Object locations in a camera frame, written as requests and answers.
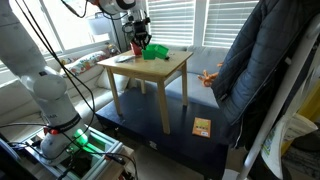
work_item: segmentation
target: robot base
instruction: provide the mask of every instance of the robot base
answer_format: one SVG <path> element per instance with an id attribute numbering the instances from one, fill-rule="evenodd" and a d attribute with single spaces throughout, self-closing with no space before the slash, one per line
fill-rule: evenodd
<path id="1" fill-rule="evenodd" d="M 97 153 L 119 153 L 122 149 L 123 144 L 105 134 L 93 129 L 90 130 L 89 143 L 87 144 L 90 147 L 90 150 Z M 39 134 L 42 133 L 42 130 L 34 133 L 27 142 L 32 144 L 33 142 L 39 139 Z M 56 166 L 47 165 L 46 161 L 39 156 L 39 154 L 32 148 L 27 147 L 26 150 L 37 159 L 45 168 L 47 168 L 52 174 L 57 178 L 60 177 L 68 168 L 71 156 L 66 157 L 64 161 Z M 104 159 L 102 154 L 91 154 L 84 150 L 76 152 L 73 158 L 72 168 L 66 175 L 64 179 L 77 180 L 77 179 L 97 179 L 102 171 L 107 168 L 110 161 Z"/>

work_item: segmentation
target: window blind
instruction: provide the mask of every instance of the window blind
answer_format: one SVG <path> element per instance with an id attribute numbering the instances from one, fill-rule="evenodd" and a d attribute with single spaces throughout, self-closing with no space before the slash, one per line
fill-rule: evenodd
<path id="1" fill-rule="evenodd" d="M 195 0 L 148 0 L 151 43 L 192 45 Z"/>
<path id="2" fill-rule="evenodd" d="M 258 1 L 208 0 L 203 45 L 230 48 Z"/>

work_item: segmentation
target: floor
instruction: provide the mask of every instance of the floor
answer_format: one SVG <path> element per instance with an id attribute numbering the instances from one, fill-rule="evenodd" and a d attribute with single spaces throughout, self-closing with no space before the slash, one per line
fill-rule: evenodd
<path id="1" fill-rule="evenodd" d="M 113 131 L 106 131 L 106 134 L 113 136 Z M 137 171 L 139 180 L 203 180 L 203 176 L 182 164 L 176 163 L 175 161 L 159 154 L 155 150 L 145 147 L 130 138 L 118 134 L 117 139 L 123 142 L 126 146 L 134 149 L 134 157 L 137 164 Z M 242 161 L 246 154 L 243 149 L 230 150 L 227 159 L 227 169 L 232 169 L 237 172 L 241 171 Z M 43 170 L 42 166 L 38 163 L 33 165 L 27 160 L 23 161 L 23 164 L 35 174 L 40 180 L 55 179 L 48 171 Z M 134 167 L 129 164 L 127 167 L 128 171 L 134 172 Z M 292 180 L 313 180 L 313 178 L 306 176 L 298 171 L 289 169 Z"/>

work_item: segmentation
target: dark jacket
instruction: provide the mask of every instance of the dark jacket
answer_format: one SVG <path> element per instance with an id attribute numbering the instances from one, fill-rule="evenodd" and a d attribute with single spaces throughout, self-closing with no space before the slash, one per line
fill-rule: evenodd
<path id="1" fill-rule="evenodd" d="M 319 0 L 260 0 L 211 86 L 230 125 L 248 124 L 252 104 L 268 109 L 274 94 L 270 91 L 283 74 L 275 76 L 280 62 L 293 54 L 299 36 L 319 12 Z"/>

